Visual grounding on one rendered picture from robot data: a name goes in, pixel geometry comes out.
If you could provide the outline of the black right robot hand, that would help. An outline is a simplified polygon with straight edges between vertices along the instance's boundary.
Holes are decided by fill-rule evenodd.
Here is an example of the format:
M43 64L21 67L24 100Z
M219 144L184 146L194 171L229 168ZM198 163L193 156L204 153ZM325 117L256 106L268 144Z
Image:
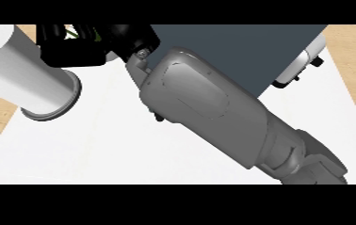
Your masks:
M108 51L113 51L123 61L147 49L154 52L160 45L160 38L148 24L98 24L96 32Z

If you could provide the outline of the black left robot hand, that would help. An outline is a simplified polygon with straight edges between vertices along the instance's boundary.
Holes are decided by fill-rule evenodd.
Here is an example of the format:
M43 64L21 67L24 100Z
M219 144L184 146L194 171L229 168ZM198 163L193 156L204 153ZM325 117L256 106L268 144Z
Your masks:
M95 28L89 24L76 24L79 37L68 39L63 24L36 26L36 45L40 58L54 68L92 67L107 64L107 47L96 41Z

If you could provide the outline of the dark grey cabinet door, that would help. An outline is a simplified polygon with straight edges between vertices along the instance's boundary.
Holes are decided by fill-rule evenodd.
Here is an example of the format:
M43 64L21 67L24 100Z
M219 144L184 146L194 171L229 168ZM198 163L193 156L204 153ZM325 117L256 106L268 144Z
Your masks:
M157 24L160 46L150 62L184 47L260 95L324 29L323 24Z

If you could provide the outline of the green object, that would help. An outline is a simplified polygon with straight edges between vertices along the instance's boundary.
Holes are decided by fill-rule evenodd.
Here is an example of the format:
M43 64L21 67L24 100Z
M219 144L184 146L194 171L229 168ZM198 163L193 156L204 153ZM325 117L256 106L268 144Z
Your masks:
M95 41L101 41L102 38L101 38L96 30L95 30L95 34L96 34L96 39L95 39ZM77 34L76 32L73 32L70 29L67 29L67 36L68 36L68 37L67 37L68 39L70 39L70 38L74 38L74 39L79 38L79 34Z

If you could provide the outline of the white rounded appliance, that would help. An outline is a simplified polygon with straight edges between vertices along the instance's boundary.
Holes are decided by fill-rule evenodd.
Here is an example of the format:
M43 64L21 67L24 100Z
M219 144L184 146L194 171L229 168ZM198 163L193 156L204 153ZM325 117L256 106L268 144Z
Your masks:
M286 88L293 81L299 80L299 75L309 65L320 67L324 63L320 53L325 48L325 37L320 34L302 53L299 54L296 60L284 70L283 74L274 80L274 86L277 88Z

